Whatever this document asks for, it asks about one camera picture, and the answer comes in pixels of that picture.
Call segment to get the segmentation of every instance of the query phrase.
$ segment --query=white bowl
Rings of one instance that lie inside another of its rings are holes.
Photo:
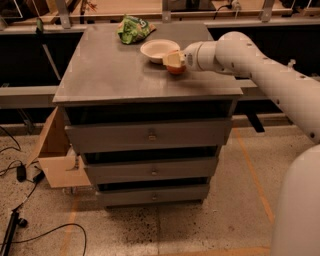
[[[140,48],[140,51],[156,64],[162,64],[162,57],[167,53],[178,50],[180,46],[176,42],[166,39],[150,40]]]

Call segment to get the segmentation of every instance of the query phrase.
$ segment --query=gray cabinet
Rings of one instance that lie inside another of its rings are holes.
[[[187,28],[195,33],[182,33]],[[139,54],[142,43],[122,45],[115,30],[87,29],[54,98],[97,199],[103,206],[205,199],[241,90],[210,72],[170,75]],[[201,24],[158,24],[147,40],[155,38],[186,46],[210,34]]]

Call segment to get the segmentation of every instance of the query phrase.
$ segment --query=gray tabletop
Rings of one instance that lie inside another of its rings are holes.
[[[96,105],[205,99],[241,95],[232,76],[214,72],[170,74],[165,66],[151,63],[140,47],[152,39],[176,41],[181,49],[190,43],[212,40],[203,24],[156,24],[144,41],[124,45],[117,24],[89,26],[62,78],[53,102],[57,105]]]

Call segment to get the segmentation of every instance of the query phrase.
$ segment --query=speckled floor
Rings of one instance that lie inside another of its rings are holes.
[[[1,170],[13,160],[26,161],[40,130],[26,136],[24,127],[7,128],[22,152],[0,153]],[[14,146],[14,142],[0,132],[0,145],[1,150]],[[51,189],[44,179],[20,210],[20,217],[29,224],[17,228],[14,240],[74,222],[86,230],[86,255],[269,255],[283,175],[297,155],[312,145],[295,126],[268,126],[264,134],[256,134],[251,127],[234,128],[203,204],[105,210],[96,202],[93,190],[67,195],[61,189]],[[36,172],[30,167],[28,177],[31,179]],[[2,241],[11,209],[34,185],[19,183],[15,170],[0,177],[0,184]],[[82,255],[83,249],[81,229],[68,226],[28,243],[13,244],[10,255]]]

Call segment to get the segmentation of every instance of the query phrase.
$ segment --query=cardboard flap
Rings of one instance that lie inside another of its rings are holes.
[[[26,167],[41,156],[41,152],[57,153],[61,156],[68,152],[70,143],[64,126],[63,114],[60,109],[56,107],[47,118],[38,141],[27,160]]]
[[[75,156],[41,157],[39,162],[52,188],[91,185],[81,157],[78,168],[75,168]]]

